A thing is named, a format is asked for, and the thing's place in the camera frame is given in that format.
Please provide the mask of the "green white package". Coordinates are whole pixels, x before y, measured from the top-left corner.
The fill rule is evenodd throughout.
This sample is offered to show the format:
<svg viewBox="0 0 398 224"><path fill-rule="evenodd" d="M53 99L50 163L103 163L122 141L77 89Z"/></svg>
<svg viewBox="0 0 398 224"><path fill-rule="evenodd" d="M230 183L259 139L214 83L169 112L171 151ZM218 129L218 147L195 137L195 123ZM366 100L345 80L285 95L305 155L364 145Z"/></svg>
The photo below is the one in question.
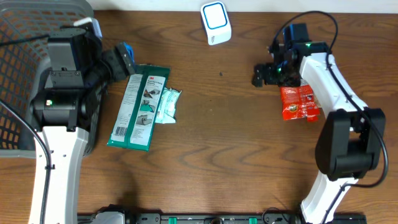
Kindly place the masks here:
<svg viewBox="0 0 398 224"><path fill-rule="evenodd" d="M148 151L170 68L138 65L129 77L108 146Z"/></svg>

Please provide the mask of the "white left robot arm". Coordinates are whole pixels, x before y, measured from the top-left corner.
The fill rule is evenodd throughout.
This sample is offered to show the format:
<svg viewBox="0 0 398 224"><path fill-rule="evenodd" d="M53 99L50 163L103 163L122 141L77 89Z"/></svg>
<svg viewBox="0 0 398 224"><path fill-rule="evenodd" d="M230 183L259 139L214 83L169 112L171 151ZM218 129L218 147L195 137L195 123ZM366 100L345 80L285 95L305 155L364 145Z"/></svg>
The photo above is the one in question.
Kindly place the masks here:
<svg viewBox="0 0 398 224"><path fill-rule="evenodd" d="M30 102L36 135L35 180L29 223L77 223L83 156L95 143L106 87L135 72L125 42L49 45L50 69Z"/></svg>

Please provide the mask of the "mint green wipes pack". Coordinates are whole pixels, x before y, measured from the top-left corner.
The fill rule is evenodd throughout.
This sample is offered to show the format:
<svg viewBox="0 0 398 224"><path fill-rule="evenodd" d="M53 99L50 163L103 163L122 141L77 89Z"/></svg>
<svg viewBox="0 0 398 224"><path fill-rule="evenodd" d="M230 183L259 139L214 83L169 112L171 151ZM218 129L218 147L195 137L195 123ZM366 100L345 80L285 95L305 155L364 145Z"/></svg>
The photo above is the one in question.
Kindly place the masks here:
<svg viewBox="0 0 398 224"><path fill-rule="evenodd" d="M176 104L180 97L181 91L164 88L155 122L158 124L174 124L176 123L175 112Z"/></svg>

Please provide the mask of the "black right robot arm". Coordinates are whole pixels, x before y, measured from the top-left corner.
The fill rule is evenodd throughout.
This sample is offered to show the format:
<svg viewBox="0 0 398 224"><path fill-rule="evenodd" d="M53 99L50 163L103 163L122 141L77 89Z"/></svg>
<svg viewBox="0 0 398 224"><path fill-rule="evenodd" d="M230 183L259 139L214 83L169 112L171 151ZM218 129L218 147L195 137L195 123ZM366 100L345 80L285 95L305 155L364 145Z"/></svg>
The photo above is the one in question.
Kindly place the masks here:
<svg viewBox="0 0 398 224"><path fill-rule="evenodd" d="M273 41L271 63L254 67L254 86L299 86L307 83L325 114L315 146L318 174L300 204L303 223L331 223L334 212L358 181L388 160L382 109L371 109L348 85L325 42Z"/></svg>

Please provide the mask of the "red snack bag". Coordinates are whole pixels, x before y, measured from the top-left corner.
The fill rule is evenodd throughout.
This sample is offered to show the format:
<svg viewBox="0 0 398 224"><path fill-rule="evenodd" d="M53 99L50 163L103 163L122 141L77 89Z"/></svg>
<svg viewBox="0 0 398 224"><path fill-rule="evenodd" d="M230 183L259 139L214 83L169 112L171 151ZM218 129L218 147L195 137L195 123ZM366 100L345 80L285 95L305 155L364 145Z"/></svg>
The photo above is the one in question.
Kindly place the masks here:
<svg viewBox="0 0 398 224"><path fill-rule="evenodd" d="M301 80L300 86L283 86L279 90L284 121L301 118L306 118L308 122L318 121L320 108L315 102L312 88L305 80Z"/></svg>

